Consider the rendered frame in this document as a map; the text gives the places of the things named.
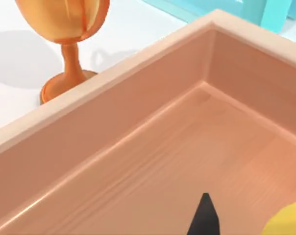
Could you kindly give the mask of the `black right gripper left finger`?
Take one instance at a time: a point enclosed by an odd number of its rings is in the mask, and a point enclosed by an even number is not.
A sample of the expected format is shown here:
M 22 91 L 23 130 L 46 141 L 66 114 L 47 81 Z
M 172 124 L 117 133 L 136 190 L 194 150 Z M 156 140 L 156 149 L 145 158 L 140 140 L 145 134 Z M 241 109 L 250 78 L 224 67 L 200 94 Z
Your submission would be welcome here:
M 203 193 L 187 235 L 220 235 L 219 217 L 209 193 Z

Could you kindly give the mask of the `yellow rounded object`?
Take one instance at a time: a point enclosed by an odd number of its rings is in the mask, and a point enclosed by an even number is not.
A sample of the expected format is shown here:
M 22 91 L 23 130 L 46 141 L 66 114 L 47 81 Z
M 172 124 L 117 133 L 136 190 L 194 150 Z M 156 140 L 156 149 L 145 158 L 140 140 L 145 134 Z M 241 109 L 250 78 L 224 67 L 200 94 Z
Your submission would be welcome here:
M 266 223 L 261 235 L 296 235 L 296 202 L 276 213 Z

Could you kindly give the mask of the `shallow salmon-coloured box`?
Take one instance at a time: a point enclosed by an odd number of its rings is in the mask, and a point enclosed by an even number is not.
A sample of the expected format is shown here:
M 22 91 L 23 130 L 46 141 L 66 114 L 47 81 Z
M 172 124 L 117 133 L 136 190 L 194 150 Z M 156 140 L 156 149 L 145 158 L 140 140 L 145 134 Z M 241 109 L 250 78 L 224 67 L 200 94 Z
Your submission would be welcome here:
M 0 129 L 0 235 L 221 235 L 296 201 L 296 43 L 221 10 Z

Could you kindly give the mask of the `light blue rack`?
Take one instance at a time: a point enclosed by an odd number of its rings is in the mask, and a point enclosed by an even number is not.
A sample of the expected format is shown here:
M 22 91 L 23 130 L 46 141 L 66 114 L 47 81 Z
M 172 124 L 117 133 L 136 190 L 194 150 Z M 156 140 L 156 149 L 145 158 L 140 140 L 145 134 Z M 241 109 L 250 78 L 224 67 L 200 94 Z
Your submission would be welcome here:
M 287 19 L 296 20 L 296 0 L 142 0 L 184 22 L 221 9 L 279 33 Z

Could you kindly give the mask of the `orange trophy cup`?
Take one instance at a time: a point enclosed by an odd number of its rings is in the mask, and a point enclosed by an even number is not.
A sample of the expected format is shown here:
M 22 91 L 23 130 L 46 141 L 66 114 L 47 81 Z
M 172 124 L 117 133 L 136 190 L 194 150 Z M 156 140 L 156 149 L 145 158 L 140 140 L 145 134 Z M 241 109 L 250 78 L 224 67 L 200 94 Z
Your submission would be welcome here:
M 102 27 L 108 13 L 110 0 L 53 0 L 61 11 L 57 20 L 57 35 L 51 41 L 61 45 L 64 71 L 51 78 L 42 88 L 41 103 L 56 98 L 74 88 L 96 72 L 81 67 L 78 43 L 95 35 Z

